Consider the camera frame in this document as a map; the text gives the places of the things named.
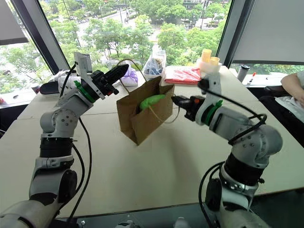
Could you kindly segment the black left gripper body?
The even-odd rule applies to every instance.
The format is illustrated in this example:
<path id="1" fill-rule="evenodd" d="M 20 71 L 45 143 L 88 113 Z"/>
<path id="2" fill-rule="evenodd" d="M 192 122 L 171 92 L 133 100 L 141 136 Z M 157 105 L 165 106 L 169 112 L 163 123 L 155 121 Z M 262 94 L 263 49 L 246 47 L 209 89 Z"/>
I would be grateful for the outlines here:
<path id="1" fill-rule="evenodd" d="M 93 83 L 96 85 L 98 90 L 104 95 L 104 96 L 110 96 L 111 94 L 117 95 L 119 91 L 114 88 L 113 84 L 109 83 L 109 78 L 106 73 L 97 70 L 92 73 L 91 75 Z"/>

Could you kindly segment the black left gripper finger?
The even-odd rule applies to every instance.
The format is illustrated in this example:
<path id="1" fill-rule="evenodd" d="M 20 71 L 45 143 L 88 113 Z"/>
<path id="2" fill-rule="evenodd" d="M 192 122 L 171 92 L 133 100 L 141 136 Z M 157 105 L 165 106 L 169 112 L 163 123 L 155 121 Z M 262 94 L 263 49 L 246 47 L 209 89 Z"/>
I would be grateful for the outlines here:
<path id="1" fill-rule="evenodd" d="M 117 65 L 111 70 L 109 70 L 106 75 L 108 77 L 123 77 L 126 72 L 128 71 L 129 65 L 128 64 L 122 64 L 122 65 Z"/>
<path id="2" fill-rule="evenodd" d="M 125 75 L 125 73 L 123 72 L 114 72 L 110 75 L 110 78 L 109 78 L 109 83 L 110 84 L 114 84 L 116 83 L 117 81 L 119 81 L 123 76 Z"/>

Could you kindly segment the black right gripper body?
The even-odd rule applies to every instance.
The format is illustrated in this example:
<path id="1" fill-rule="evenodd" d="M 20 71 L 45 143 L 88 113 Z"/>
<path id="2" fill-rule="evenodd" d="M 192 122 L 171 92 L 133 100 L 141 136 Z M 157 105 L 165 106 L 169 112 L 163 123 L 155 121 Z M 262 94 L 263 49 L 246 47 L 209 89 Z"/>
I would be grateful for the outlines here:
<path id="1" fill-rule="evenodd" d="M 194 122 L 198 109 L 202 106 L 205 98 L 202 96 L 191 96 L 185 101 L 185 117 Z"/>

